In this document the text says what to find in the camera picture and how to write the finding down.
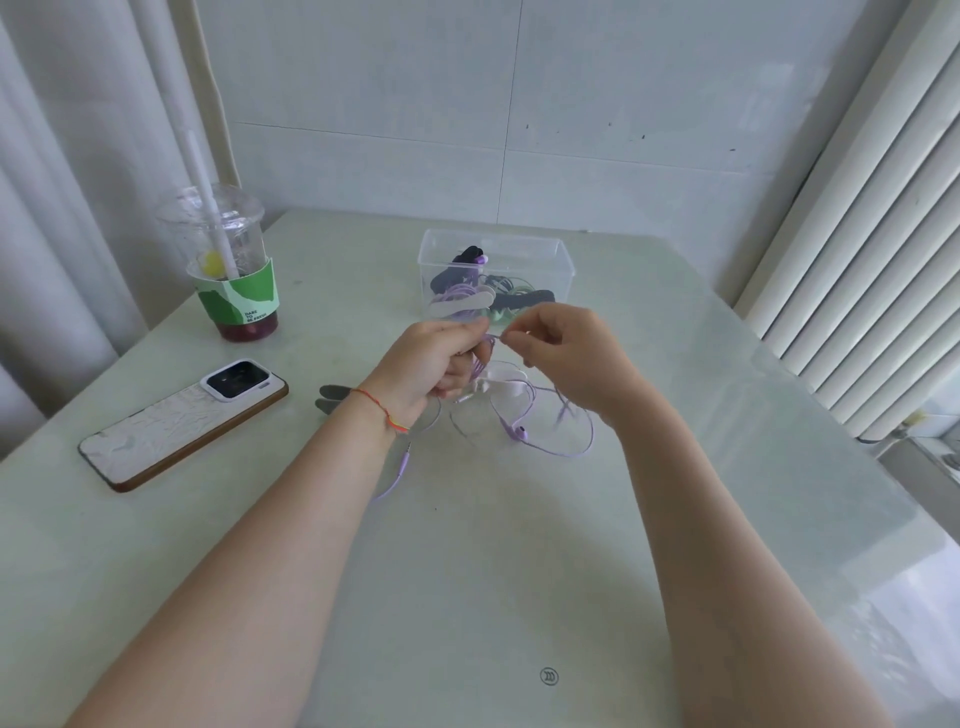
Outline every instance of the white straw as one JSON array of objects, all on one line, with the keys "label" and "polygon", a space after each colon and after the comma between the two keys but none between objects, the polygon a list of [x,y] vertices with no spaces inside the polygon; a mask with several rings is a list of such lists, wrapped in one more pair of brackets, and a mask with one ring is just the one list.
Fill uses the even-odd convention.
[{"label": "white straw", "polygon": [[227,238],[227,232],[220,223],[220,210],[217,207],[217,201],[213,197],[213,185],[210,184],[210,176],[206,173],[204,158],[200,154],[200,145],[197,143],[197,136],[189,129],[180,130],[186,150],[185,161],[187,171],[190,173],[191,181],[197,185],[200,192],[200,199],[204,203],[204,211],[213,224],[213,245],[224,261],[224,270],[227,271],[227,278],[240,278],[240,272],[237,270],[236,261],[233,259],[233,252],[230,250],[230,241]]}]

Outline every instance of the camera lens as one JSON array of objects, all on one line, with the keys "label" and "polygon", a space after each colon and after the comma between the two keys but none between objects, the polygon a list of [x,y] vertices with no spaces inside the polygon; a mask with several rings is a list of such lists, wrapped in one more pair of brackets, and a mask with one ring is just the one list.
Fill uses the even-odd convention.
[{"label": "camera lens", "polygon": [[244,392],[250,391],[269,377],[269,372],[260,369],[253,362],[238,361],[228,369],[209,376],[206,383],[221,396],[232,400],[234,397],[239,397]]}]

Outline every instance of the forearm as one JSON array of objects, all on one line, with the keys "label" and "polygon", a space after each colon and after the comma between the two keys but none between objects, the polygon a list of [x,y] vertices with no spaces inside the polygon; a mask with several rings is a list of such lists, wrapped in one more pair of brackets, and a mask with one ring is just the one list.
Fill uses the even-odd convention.
[{"label": "forearm", "polygon": [[394,439],[348,398],[173,593],[69,726],[293,726]]},{"label": "forearm", "polygon": [[612,418],[646,526],[687,725],[892,726],[651,387]]}]

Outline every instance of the bracelet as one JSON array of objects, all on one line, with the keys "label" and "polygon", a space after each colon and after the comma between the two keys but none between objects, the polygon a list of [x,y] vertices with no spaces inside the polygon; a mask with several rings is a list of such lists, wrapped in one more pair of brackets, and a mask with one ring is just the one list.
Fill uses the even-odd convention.
[{"label": "bracelet", "polygon": [[410,432],[410,427],[404,427],[403,425],[398,425],[396,422],[394,422],[394,418],[390,416],[390,411],[386,407],[384,407],[382,404],[380,404],[380,400],[374,397],[366,389],[360,389],[360,387],[354,387],[353,389],[350,390],[350,392],[359,392],[360,394],[367,397],[371,402],[373,402],[380,409],[382,409],[383,414],[387,416],[387,424],[393,429],[395,429],[397,432],[399,432],[401,435],[406,435]]}]

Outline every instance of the white tabletop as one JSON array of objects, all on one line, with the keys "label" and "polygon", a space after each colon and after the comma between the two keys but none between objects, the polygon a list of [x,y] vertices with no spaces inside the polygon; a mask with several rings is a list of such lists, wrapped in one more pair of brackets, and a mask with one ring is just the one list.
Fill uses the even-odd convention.
[{"label": "white tabletop", "polygon": [[[418,245],[443,225],[287,213],[267,233],[274,335],[228,344],[191,298],[0,466],[0,726],[63,722],[322,421],[318,387],[359,381],[417,319]],[[572,302],[603,315],[678,407],[900,725],[960,724],[960,548],[665,245],[523,231],[566,241]],[[290,396],[139,490],[113,493],[77,453],[242,355]],[[546,404],[542,421],[554,414]],[[612,433],[598,425],[591,453],[567,460],[465,416],[471,440],[442,419],[371,506],[302,725],[680,725]]]}]

